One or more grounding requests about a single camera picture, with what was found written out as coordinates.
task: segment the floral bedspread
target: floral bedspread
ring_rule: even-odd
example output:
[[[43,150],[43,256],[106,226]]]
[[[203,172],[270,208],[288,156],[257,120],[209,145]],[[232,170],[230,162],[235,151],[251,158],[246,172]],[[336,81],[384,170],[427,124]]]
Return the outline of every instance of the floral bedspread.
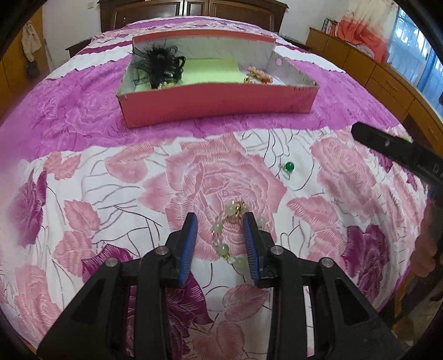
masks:
[[[0,128],[7,150],[0,151],[0,306],[33,346],[107,258],[143,256],[193,211],[192,274],[184,289],[167,292],[174,358],[265,359],[271,294],[211,245],[213,221],[232,198],[264,216],[275,242],[297,256],[334,259],[375,308],[404,276],[425,188],[353,141],[356,121],[406,132],[346,73],[327,71],[315,58],[293,61],[320,84],[310,114],[124,127],[114,94],[131,37],[196,26],[276,37],[253,25],[192,17],[107,32],[58,69],[63,76],[54,73],[32,90]],[[287,161],[295,164],[290,178],[280,170]],[[231,255],[244,256],[241,230],[223,235]],[[312,352],[308,307],[307,314]]]

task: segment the headboard panel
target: headboard panel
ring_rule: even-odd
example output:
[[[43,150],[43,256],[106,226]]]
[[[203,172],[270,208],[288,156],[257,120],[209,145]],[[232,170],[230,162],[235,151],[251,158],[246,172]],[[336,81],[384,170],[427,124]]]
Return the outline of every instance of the headboard panel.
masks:
[[[101,30],[169,16],[214,16],[280,31],[288,6],[276,0],[100,0]]]

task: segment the box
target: box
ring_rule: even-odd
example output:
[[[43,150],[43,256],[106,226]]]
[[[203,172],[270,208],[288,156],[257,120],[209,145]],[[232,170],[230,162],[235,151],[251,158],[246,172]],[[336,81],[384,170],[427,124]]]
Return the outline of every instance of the box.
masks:
[[[264,35],[181,29],[135,36],[132,45],[138,50],[176,46],[176,56],[186,57],[183,81],[196,83],[163,89],[150,89],[148,84],[140,89],[135,68],[140,58],[133,55],[117,92],[129,128],[224,115],[309,113],[319,90],[314,80],[277,54],[275,40]],[[202,71],[209,81],[196,73],[199,64],[204,65]],[[243,82],[249,66],[264,70],[273,83]]]

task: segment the red box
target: red box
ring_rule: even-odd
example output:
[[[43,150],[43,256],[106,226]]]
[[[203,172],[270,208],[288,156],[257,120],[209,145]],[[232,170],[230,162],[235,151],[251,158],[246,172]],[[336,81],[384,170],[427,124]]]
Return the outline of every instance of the red box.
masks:
[[[168,121],[252,113],[309,113],[317,83],[277,54],[275,40],[264,35],[217,29],[182,29],[135,36],[133,47],[178,48],[187,59],[234,59],[246,76],[254,66],[273,77],[271,85],[198,83],[166,89],[135,91],[132,57],[117,92],[126,125],[137,128]]]

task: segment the bedspread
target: bedspread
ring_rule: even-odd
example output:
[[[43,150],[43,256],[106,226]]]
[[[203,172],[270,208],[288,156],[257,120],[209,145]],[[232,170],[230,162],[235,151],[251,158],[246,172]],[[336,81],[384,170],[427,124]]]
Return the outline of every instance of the bedspread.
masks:
[[[277,51],[320,85],[312,112],[125,128],[115,92],[132,36],[184,27],[276,37]],[[174,359],[265,359],[270,292],[255,288],[247,269],[234,269],[211,245],[212,223],[231,198],[264,216],[275,242],[297,256],[334,259],[380,308],[407,270],[426,190],[411,173],[354,142],[356,121],[406,135],[342,70],[253,25],[171,18],[97,35],[0,128],[3,312],[38,346],[108,257],[143,256],[192,211],[198,238],[191,276],[184,289],[167,292]],[[280,170],[287,161],[295,164],[290,178]],[[231,255],[244,256],[239,228],[228,227],[223,236]]]

